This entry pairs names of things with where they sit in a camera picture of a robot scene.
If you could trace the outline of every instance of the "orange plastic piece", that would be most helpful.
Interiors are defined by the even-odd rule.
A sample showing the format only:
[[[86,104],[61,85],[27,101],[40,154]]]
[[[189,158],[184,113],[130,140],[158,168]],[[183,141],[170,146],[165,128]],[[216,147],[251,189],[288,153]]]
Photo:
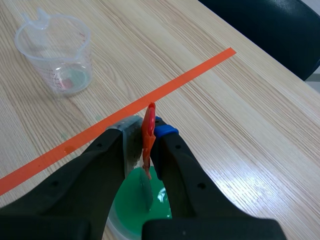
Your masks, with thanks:
[[[150,169],[150,152],[154,142],[156,140],[156,136],[154,135],[156,126],[156,104],[154,102],[150,103],[142,122],[141,132],[142,132],[142,159],[143,159],[143,169],[145,173],[151,179],[151,175],[149,172]]]

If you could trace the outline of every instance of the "plastic measuring cup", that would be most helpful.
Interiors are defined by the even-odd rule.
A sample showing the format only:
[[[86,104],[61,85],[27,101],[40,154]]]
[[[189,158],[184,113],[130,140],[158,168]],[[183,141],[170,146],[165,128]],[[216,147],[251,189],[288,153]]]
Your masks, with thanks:
[[[25,24],[15,34],[16,48],[55,93],[85,89],[92,80],[90,30],[72,16],[48,15],[40,8],[37,15],[30,20],[22,14]]]

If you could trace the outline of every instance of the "blue clamp pad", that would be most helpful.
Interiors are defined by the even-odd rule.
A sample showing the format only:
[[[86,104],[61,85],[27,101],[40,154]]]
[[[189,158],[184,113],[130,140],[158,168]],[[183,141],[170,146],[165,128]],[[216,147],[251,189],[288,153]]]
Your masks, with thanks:
[[[156,139],[159,139],[164,135],[172,134],[172,133],[179,134],[179,131],[178,131],[178,129],[176,129],[173,126],[168,125],[168,124],[167,125],[156,126],[155,129],[154,129],[154,135],[155,135]]]

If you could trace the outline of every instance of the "wood grain surface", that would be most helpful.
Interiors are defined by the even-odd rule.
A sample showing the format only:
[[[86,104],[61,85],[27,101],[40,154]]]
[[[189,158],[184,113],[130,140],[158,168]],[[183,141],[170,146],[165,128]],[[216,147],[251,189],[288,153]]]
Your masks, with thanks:
[[[36,8],[91,30],[93,81],[54,96],[14,44]],[[226,48],[237,54],[163,99],[201,166],[289,240],[320,239],[320,96],[196,0],[0,0],[0,178]],[[24,195],[86,146],[0,196]],[[103,239],[114,239],[106,228]]]

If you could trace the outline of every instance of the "green residue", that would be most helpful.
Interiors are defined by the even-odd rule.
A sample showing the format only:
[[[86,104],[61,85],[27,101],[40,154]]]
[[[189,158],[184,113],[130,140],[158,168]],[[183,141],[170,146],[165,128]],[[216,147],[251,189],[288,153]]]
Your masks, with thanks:
[[[89,81],[88,73],[77,69],[69,69],[67,77],[72,82],[72,88],[82,88]]]
[[[130,232],[140,235],[143,224],[152,219],[171,219],[171,210],[165,186],[150,168],[153,203],[148,212],[140,183],[140,169],[135,168],[123,182],[114,199],[119,221]]]
[[[97,120],[98,122],[100,122],[102,119],[104,118],[100,115],[95,116],[95,120]]]
[[[61,137],[61,139],[62,139],[63,141],[68,140],[68,136],[67,136],[67,134],[66,134],[65,132],[61,133],[60,137]]]

